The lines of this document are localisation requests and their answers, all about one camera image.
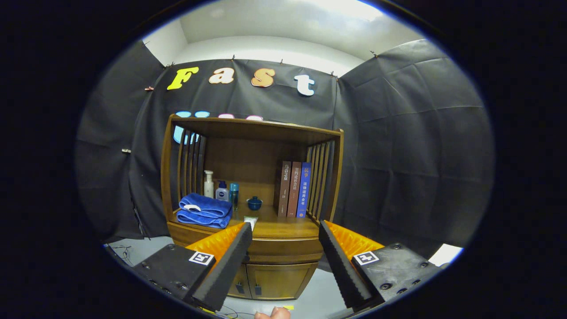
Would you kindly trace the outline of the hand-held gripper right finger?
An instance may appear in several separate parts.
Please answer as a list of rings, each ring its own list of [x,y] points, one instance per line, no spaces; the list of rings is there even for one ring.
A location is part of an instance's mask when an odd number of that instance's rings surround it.
[[[441,272],[405,244],[379,244],[329,221],[320,222],[318,240],[343,301],[353,311],[398,299]]]

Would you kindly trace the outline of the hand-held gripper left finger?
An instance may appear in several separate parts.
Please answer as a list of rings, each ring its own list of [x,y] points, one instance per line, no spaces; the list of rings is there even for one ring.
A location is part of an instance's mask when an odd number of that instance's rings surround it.
[[[177,300],[220,311],[251,243],[252,224],[242,222],[185,247],[166,245],[133,271]]]

